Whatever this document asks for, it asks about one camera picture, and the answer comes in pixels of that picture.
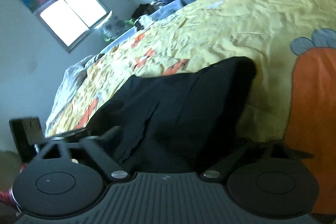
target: window frame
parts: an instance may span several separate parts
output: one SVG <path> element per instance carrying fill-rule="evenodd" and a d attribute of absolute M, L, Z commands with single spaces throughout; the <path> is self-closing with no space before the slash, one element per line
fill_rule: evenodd
<path fill-rule="evenodd" d="M 81 42 L 83 42 L 83 40 L 85 38 L 87 38 L 95 29 L 95 27 L 97 27 L 108 15 L 109 15 L 109 10 L 106 8 L 106 6 L 100 1 L 100 0 L 96 0 L 102 7 L 103 9 L 106 11 L 106 14 L 103 15 L 99 20 L 97 20 L 91 27 L 88 26 L 88 30 L 86 30 L 84 33 L 82 33 L 74 42 L 71 43 L 70 46 L 67 46 L 63 40 L 61 38 L 59 38 L 58 35 L 56 35 L 56 33 L 50 28 L 50 26 L 43 20 L 43 18 L 41 17 L 41 13 L 47 9 L 49 6 L 51 6 L 52 4 L 54 4 L 56 1 L 58 0 L 51 0 L 48 3 L 46 3 L 45 5 L 41 6 L 38 10 L 35 11 L 35 15 L 38 18 L 38 21 L 41 22 L 41 24 L 48 30 L 48 32 L 58 41 L 58 43 L 60 43 L 60 45 L 68 52 L 72 52 Z"/>

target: black cloth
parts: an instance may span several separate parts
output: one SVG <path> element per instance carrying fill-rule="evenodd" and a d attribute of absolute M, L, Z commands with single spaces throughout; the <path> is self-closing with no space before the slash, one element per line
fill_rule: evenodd
<path fill-rule="evenodd" d="M 121 126 L 107 152 L 129 173 L 202 172 L 233 146 L 255 73 L 252 60 L 232 57 L 196 73 L 132 75 L 86 128 Z"/>
<path fill-rule="evenodd" d="M 139 17 L 143 15 L 151 15 L 154 13 L 156 9 L 152 7 L 150 4 L 140 4 L 138 8 L 135 9 L 132 19 L 137 20 Z"/>

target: orange flower pattern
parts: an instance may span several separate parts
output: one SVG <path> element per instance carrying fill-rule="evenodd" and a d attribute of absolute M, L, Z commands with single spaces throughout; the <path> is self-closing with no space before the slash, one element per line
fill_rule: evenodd
<path fill-rule="evenodd" d="M 86 124 L 89 121 L 89 118 L 90 118 L 92 112 L 95 110 L 95 108 L 98 105 L 98 101 L 99 101 L 98 98 L 95 98 L 93 100 L 93 102 L 89 105 L 89 107 L 85 111 L 85 113 L 82 116 L 82 118 L 79 120 L 78 124 L 74 127 L 74 129 L 79 129 L 79 128 L 83 128 L 83 127 L 86 126 Z"/>
<path fill-rule="evenodd" d="M 177 73 L 177 71 L 182 68 L 183 66 L 187 65 L 189 63 L 189 59 L 182 59 L 178 62 L 176 62 L 174 65 L 172 65 L 171 67 L 169 67 L 164 73 L 164 76 L 167 75 L 174 75 Z"/>
<path fill-rule="evenodd" d="M 147 62 L 147 59 L 151 56 L 153 56 L 155 54 L 155 51 L 150 48 L 142 57 L 137 57 L 135 59 L 135 65 L 133 67 L 133 70 L 135 70 L 136 68 L 140 68 L 143 65 L 145 65 L 145 63 Z"/>
<path fill-rule="evenodd" d="M 131 48 L 135 48 L 135 47 L 139 44 L 139 42 L 140 42 L 142 39 L 144 39 L 144 37 L 145 37 L 145 34 L 144 34 L 144 33 L 142 33 L 142 34 L 140 34 L 139 36 L 137 36 L 137 37 L 135 38 L 134 43 L 131 45 Z"/>

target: orange object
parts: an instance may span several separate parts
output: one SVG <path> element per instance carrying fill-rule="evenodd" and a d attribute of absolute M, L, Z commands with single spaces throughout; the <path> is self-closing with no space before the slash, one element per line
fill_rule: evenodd
<path fill-rule="evenodd" d="M 144 37 L 145 37 L 145 34 L 144 34 L 144 33 L 142 33 L 142 34 L 140 34 L 139 36 L 137 36 L 137 37 L 135 38 L 134 43 L 131 45 L 131 48 L 135 48 L 135 47 L 139 44 L 139 42 L 140 42 L 142 39 L 144 39 Z"/>
<path fill-rule="evenodd" d="M 189 63 L 189 59 L 182 59 L 178 62 L 176 62 L 174 65 L 172 65 L 171 67 L 169 67 L 164 73 L 164 76 L 167 75 L 174 75 L 177 73 L 177 71 L 182 68 L 184 65 L 187 65 Z"/>
<path fill-rule="evenodd" d="M 84 115 L 82 116 L 82 118 L 79 120 L 78 124 L 74 127 L 74 129 L 79 129 L 79 128 L 83 128 L 86 126 L 86 124 L 88 123 L 90 116 L 93 112 L 93 110 L 97 107 L 98 105 L 98 98 L 95 98 L 93 100 L 93 102 L 89 105 L 89 107 L 86 109 Z"/>
<path fill-rule="evenodd" d="M 152 49 L 152 48 L 150 48 L 145 54 L 144 54 L 144 56 L 142 56 L 142 57 L 137 57 L 136 59 L 135 59 L 135 65 L 134 65 L 134 67 L 133 67 L 133 70 L 135 70 L 136 68 L 140 68 L 140 67 L 142 67 L 143 65 L 145 65 L 145 63 L 147 62 L 147 59 L 149 58 L 149 57 L 151 57 L 151 56 L 153 56 L 155 54 L 155 51 Z"/>
<path fill-rule="evenodd" d="M 336 214 L 336 49 L 314 48 L 296 62 L 285 143 L 314 155 L 302 162 L 315 175 L 317 214 Z"/>

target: window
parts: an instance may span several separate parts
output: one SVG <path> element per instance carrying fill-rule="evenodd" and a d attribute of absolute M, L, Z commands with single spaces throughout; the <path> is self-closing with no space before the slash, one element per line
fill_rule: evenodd
<path fill-rule="evenodd" d="M 38 15 L 70 52 L 107 15 L 107 10 L 98 0 L 54 0 Z"/>

